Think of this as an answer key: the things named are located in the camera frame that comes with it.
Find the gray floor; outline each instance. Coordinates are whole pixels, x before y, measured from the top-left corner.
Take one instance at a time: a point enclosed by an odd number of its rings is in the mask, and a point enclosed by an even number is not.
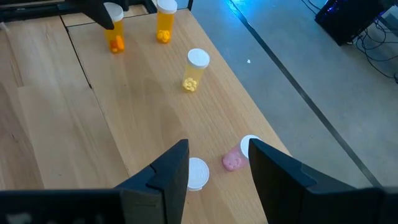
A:
[[[192,12],[288,150],[343,182],[370,186],[227,2],[196,0]],[[337,46],[298,0],[234,3],[378,181],[398,185],[398,85],[354,46]],[[394,63],[380,66],[398,71]]]

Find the yellow object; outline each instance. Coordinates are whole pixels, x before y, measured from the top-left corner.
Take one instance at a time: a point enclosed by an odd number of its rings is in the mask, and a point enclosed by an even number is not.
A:
[[[174,0],[157,1],[157,28],[156,39],[166,44],[172,40],[174,13],[177,11],[177,2]]]
[[[114,29],[105,30],[105,39],[109,50],[116,54],[124,51],[123,37],[123,8],[116,3],[104,3],[106,10],[112,18]]]
[[[210,63],[210,56],[202,49],[191,49],[187,62],[182,86],[185,90],[194,92],[198,88],[205,68]]]
[[[156,37],[159,42],[165,44],[171,40],[170,32],[167,30],[158,30]]]

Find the pill bottle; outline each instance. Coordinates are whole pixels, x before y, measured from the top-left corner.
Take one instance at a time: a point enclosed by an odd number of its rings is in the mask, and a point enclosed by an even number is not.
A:
[[[105,2],[104,6],[114,24],[113,30],[105,30],[105,39],[108,42],[109,49],[114,54],[123,52],[123,8],[113,2]]]
[[[192,157],[189,158],[188,187],[189,191],[201,190],[208,182],[210,176],[206,162]]]
[[[222,162],[226,170],[235,171],[249,164],[249,140],[253,138],[260,139],[252,134],[247,135],[223,156]]]
[[[191,49],[188,52],[187,62],[182,87],[184,90],[194,92],[198,88],[205,68],[210,63],[210,56],[202,49]]]
[[[172,40],[174,14],[177,12],[177,2],[174,0],[157,1],[156,39],[166,44]]]

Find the white lid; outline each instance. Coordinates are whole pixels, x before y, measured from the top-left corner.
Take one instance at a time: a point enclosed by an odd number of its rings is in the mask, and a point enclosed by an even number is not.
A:
[[[210,56],[202,49],[191,49],[188,52],[188,63],[198,69],[205,69],[210,63]]]
[[[241,140],[241,152],[247,159],[249,159],[249,140],[252,139],[252,138],[260,139],[257,136],[254,136],[252,134],[248,134],[247,136],[243,137],[242,140]]]
[[[196,157],[189,158],[188,190],[201,190],[209,180],[209,175],[209,167],[205,161]]]
[[[113,2],[105,2],[104,6],[109,13],[109,16],[111,16],[113,22],[117,22],[123,19],[123,8],[120,5]]]
[[[177,12],[177,2],[174,0],[157,0],[157,9],[164,14]]]

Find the transparent pill bottle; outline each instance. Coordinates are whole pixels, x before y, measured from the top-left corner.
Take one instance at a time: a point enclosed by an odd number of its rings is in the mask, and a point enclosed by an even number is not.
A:
[[[166,44],[172,40],[174,14],[177,12],[177,2],[174,0],[157,1],[156,39]]]
[[[249,140],[259,137],[249,134],[233,147],[229,153],[223,156],[223,166],[228,171],[235,171],[249,164]]]
[[[191,49],[188,52],[187,62],[182,87],[184,90],[194,92],[198,88],[205,68],[210,63],[210,56],[202,49]]]
[[[114,54],[123,52],[123,8],[113,2],[106,2],[104,6],[114,24],[113,30],[105,30],[105,39],[108,43],[109,50]]]

